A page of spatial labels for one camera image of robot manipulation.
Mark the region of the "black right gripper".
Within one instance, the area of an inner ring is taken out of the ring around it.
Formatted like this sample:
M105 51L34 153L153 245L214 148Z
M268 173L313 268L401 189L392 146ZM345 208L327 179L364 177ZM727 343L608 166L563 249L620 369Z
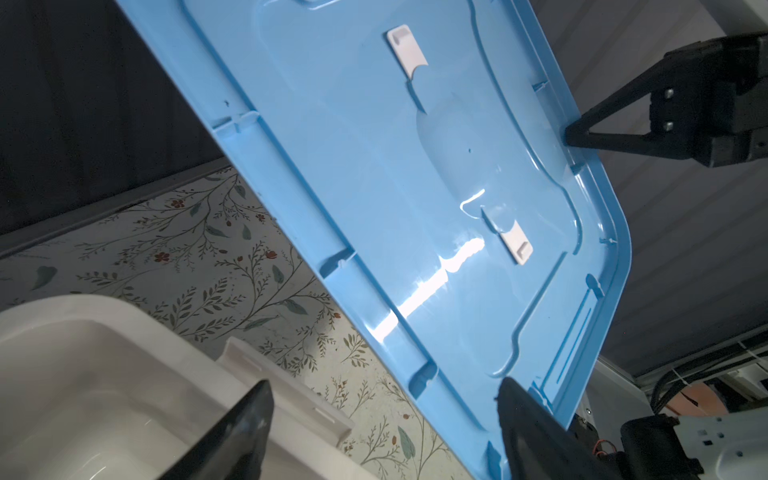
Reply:
M649 96L644 135L592 128ZM573 147L693 159L708 168L767 158L767 34L721 37L665 54L570 124Z

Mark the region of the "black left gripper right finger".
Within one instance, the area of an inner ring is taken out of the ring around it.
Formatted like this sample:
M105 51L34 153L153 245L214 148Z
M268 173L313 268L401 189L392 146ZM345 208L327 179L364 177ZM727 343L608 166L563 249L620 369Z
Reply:
M514 379L501 382L497 412L513 479L617 479Z

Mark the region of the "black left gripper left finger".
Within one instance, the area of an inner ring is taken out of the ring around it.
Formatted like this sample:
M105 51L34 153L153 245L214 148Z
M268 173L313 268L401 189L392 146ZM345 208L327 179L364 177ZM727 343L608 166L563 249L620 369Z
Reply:
M258 479L274 408L270 383L258 382L160 479Z

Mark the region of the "blue plastic bin lid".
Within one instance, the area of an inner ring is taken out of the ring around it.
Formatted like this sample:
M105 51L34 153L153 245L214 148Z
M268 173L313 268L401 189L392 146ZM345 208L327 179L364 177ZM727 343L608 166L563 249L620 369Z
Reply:
M120 7L474 477L511 475L504 379L570 423L632 246L530 3Z

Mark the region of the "beige plastic storage bin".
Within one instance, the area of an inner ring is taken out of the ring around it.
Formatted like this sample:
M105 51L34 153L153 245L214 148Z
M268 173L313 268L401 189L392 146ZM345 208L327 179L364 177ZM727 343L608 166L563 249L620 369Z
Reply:
M258 382L274 398L258 479L365 479L353 422L244 341L211 359L138 308L66 295L1 315L1 475L160 479Z

